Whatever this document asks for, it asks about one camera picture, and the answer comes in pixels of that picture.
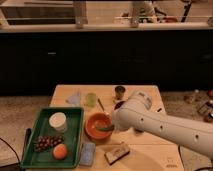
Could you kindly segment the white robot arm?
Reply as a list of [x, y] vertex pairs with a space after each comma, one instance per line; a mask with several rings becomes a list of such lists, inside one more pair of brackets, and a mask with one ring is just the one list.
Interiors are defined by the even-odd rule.
[[151, 105], [147, 93], [133, 92], [112, 112], [115, 129], [145, 131], [213, 159], [213, 124], [153, 112]]

